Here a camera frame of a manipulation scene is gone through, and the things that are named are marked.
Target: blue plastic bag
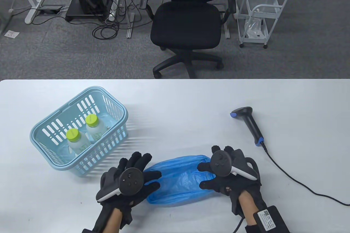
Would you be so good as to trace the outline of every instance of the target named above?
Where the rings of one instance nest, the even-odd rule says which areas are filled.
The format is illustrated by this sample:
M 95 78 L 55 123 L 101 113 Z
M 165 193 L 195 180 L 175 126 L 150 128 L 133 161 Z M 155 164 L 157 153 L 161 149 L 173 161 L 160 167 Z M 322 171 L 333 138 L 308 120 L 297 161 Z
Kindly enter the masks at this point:
M 159 170 L 162 177 L 157 181 L 160 188 L 147 197 L 147 201 L 155 205 L 184 204 L 198 201 L 213 193 L 199 187 L 203 180 L 215 178 L 210 172 L 199 172 L 197 166 L 201 162 L 210 162 L 203 155 L 185 156 L 159 162 L 145 171 Z

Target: chair base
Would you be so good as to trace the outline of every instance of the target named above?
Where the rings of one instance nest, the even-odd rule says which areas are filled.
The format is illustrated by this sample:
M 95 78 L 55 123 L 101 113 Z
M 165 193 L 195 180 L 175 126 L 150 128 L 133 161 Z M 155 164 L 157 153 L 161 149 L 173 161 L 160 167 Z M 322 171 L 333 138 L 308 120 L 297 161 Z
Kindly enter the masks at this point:
M 204 53 L 193 52 L 192 50 L 179 50 L 179 49 L 170 49 L 170 50 L 174 52 L 175 55 L 173 57 L 166 59 L 165 61 L 161 62 L 159 65 L 153 68 L 154 78 L 156 79 L 161 78 L 162 77 L 162 74 L 160 73 L 161 70 L 178 63 L 185 64 L 190 79 L 197 78 L 196 73 L 193 69 L 192 61 L 215 62 L 217 69 L 224 68 L 224 64 L 222 63 L 221 57 L 204 54 Z

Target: black glove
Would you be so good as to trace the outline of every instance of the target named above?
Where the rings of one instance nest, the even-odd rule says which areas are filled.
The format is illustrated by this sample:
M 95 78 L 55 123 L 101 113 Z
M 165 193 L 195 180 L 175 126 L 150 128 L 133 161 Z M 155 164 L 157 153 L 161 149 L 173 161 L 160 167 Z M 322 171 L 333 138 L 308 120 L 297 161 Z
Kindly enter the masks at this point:
M 211 148 L 212 153 L 215 153 L 218 150 L 220 150 L 220 147 L 218 146 L 213 146 Z M 225 147 L 224 151 L 228 152 L 233 160 L 233 148 Z M 197 169 L 201 172 L 208 171 L 210 173 L 214 173 L 211 170 L 210 163 L 200 163 L 197 166 Z M 212 180 L 202 181 L 199 186 L 201 189 L 212 189 L 218 193 L 230 196 L 232 202 L 232 213 L 235 215 L 240 215 L 242 218 L 244 218 L 244 214 L 238 201 L 238 197 L 244 190 L 246 190 L 253 197 L 255 205 L 259 210 L 267 208 L 260 193 L 260 176 L 258 180 L 250 180 L 241 175 L 235 176 L 234 174 L 229 174 L 227 177 L 216 176 Z
M 101 188 L 103 187 L 106 178 L 114 178 L 114 180 L 116 181 L 117 179 L 119 179 L 121 173 L 128 168 L 133 167 L 143 171 L 146 165 L 151 161 L 151 159 L 151 154 L 146 153 L 143 156 L 141 156 L 140 152 L 134 152 L 129 160 L 127 160 L 126 158 L 121 158 L 119 161 L 119 166 L 117 168 L 112 167 L 109 169 L 108 172 L 102 174 L 100 183 Z M 144 183 L 147 183 L 151 180 L 159 179 L 162 176 L 162 173 L 160 171 L 149 171 L 143 172 L 143 175 Z M 144 185 L 141 188 L 141 190 L 133 196 L 124 196 L 120 194 L 114 195 L 109 199 L 106 199 L 105 201 L 101 202 L 101 205 L 103 206 L 103 211 L 106 214 L 104 217 L 108 216 L 108 214 L 110 214 L 114 208 L 119 209 L 123 214 L 123 218 L 120 225 L 120 229 L 122 229 L 126 224 L 130 224 L 132 221 L 131 208 L 141 203 L 151 193 L 153 193 L 159 188 L 160 184 L 158 182 L 152 182 L 148 185 Z M 102 225 L 102 223 L 98 222 L 99 221 L 96 222 L 94 228 L 95 232 L 99 232 L 101 228 L 105 226 Z

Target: white cart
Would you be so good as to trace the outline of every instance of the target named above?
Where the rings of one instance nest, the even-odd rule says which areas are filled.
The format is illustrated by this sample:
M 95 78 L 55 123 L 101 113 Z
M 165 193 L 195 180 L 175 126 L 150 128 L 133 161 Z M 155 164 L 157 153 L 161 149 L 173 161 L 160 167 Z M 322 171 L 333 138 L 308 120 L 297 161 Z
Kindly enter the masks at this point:
M 247 5 L 248 14 L 242 14 L 242 9 L 244 2 Z M 270 36 L 276 26 L 276 23 L 285 7 L 287 0 L 284 0 L 283 4 L 280 5 L 278 0 L 242 0 L 242 3 L 239 7 L 238 12 L 238 36 L 240 38 L 240 47 L 244 47 L 245 42 L 249 43 L 264 43 L 264 48 L 267 48 L 267 42 L 270 39 Z M 261 19 L 261 32 L 262 35 L 258 37 L 249 38 L 247 35 L 248 26 L 252 22 L 252 19 L 260 18 Z M 271 27 L 270 32 L 266 26 L 265 18 L 275 19 L 273 26 Z M 244 20 L 244 27 L 240 26 L 240 21 Z

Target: black mesh chair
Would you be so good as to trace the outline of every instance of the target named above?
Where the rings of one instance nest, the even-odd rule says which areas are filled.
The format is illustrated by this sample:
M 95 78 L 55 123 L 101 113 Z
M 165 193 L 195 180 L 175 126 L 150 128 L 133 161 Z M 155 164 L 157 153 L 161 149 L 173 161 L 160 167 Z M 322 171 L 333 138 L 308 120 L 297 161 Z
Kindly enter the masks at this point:
M 194 60 L 215 62 L 218 69 L 224 67 L 220 57 L 193 50 L 211 49 L 219 44 L 221 26 L 236 12 L 235 0 L 228 0 L 224 18 L 215 6 L 207 3 L 212 0 L 171 0 L 162 4 L 155 14 L 147 1 L 141 0 L 140 9 L 146 10 L 153 20 L 151 41 L 162 50 L 168 48 L 175 53 L 153 68 L 155 78 L 161 78 L 162 69 L 180 62 L 185 64 L 190 78 L 196 78 Z

